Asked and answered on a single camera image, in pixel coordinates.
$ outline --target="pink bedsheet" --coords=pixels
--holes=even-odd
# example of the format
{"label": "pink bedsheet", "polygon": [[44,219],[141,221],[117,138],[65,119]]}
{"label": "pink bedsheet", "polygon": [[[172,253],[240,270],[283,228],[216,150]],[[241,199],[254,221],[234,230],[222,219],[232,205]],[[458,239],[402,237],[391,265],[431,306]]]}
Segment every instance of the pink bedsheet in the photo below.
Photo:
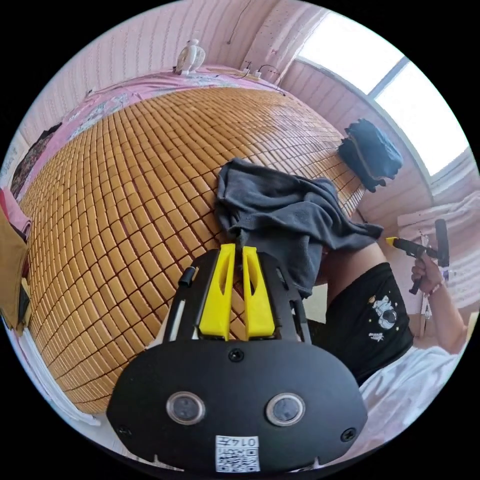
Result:
{"label": "pink bedsheet", "polygon": [[110,86],[87,96],[77,108],[63,118],[62,125],[53,134],[45,150],[26,178],[17,196],[17,200],[20,201],[23,198],[40,170],[64,145],[81,132],[95,125],[102,118],[128,105],[171,92],[198,88],[231,87],[270,90],[280,91],[291,96],[286,91],[277,88],[265,80],[236,78],[234,75],[218,73],[215,71],[217,69],[235,70],[222,65],[209,65],[199,68],[197,73],[189,76],[175,75],[171,71],[160,72],[127,80],[121,84]]}

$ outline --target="gray cloth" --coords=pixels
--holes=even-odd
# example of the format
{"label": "gray cloth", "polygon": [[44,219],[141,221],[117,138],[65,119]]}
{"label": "gray cloth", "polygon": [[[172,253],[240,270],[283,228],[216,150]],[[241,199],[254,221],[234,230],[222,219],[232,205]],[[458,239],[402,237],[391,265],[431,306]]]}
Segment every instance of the gray cloth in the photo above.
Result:
{"label": "gray cloth", "polygon": [[312,294],[323,245],[360,250],[383,231],[350,221],[330,180],[308,180],[239,158],[218,174],[215,214],[239,248],[256,247],[285,265],[303,298]]}

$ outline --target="window frame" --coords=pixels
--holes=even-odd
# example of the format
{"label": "window frame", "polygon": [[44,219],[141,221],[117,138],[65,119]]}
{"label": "window frame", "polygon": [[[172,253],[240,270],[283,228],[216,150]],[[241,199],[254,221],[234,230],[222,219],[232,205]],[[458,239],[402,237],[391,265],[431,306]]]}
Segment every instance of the window frame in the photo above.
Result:
{"label": "window frame", "polygon": [[[322,22],[317,25],[317,29],[320,28]],[[331,79],[335,80],[336,82],[341,83],[344,87],[350,90],[353,94],[357,97],[360,97],[364,102],[366,102],[370,107],[372,107],[380,116],[382,116],[385,121],[389,124],[389,126],[395,131],[395,133],[400,137],[402,142],[405,144],[407,149],[410,151],[416,166],[420,170],[424,180],[427,183],[429,188],[437,182],[439,179],[448,175],[448,173],[453,170],[456,166],[460,158],[463,158],[465,155],[461,153],[458,158],[452,158],[451,161],[445,165],[441,170],[434,174],[430,174],[425,165],[424,161],[420,157],[417,149],[414,147],[412,142],[409,140],[405,132],[399,127],[399,125],[395,122],[395,120],[384,110],[379,103],[377,103],[377,97],[397,78],[400,72],[409,64],[411,60],[407,58],[405,55],[380,79],[380,81],[371,89],[369,93],[364,93],[358,87],[353,85],[351,82],[343,78],[342,76],[338,75],[334,71],[329,70],[328,68],[324,67],[323,65],[316,63],[309,58],[306,58],[302,55],[297,55],[296,60],[303,63],[310,65],[314,69],[322,72],[323,74],[327,75]]]}

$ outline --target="person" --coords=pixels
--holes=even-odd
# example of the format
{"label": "person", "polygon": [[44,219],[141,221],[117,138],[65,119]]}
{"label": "person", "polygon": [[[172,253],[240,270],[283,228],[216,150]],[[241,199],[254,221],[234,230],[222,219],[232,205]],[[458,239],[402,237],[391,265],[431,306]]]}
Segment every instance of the person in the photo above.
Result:
{"label": "person", "polygon": [[424,254],[411,271],[428,295],[438,346],[414,346],[402,294],[377,243],[359,251],[332,250],[321,263],[317,285],[327,283],[327,311],[325,324],[309,321],[311,341],[349,368],[368,411],[351,448],[328,465],[365,454],[405,430],[460,359],[467,327],[440,269]]}

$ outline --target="bracelet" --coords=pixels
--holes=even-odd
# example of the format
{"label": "bracelet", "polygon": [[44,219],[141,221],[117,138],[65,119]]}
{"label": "bracelet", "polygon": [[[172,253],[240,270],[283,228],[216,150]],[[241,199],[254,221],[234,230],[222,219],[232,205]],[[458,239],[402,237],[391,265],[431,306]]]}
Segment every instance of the bracelet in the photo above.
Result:
{"label": "bracelet", "polygon": [[431,297],[443,284],[445,283],[445,279],[442,278],[440,283],[437,283],[431,290],[430,293],[426,296],[427,298]]}

